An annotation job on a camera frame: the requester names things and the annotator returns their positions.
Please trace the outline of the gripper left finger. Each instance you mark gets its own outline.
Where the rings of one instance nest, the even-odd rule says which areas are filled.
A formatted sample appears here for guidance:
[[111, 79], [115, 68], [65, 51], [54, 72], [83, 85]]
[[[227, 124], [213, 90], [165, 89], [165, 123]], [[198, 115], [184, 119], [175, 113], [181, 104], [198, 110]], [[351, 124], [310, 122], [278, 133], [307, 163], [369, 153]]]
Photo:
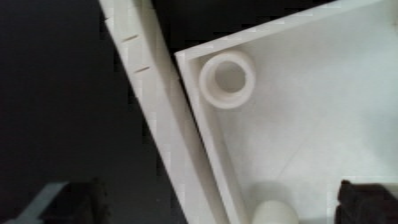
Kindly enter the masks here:
[[111, 224], [106, 188], [86, 182], [49, 182], [6, 224]]

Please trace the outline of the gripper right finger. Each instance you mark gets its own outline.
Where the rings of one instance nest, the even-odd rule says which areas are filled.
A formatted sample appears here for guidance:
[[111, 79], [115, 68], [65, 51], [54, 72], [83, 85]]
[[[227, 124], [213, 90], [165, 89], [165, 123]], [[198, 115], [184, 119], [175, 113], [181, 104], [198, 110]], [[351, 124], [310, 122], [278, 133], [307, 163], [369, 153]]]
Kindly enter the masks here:
[[380, 184], [341, 181], [335, 224], [398, 224], [398, 198]]

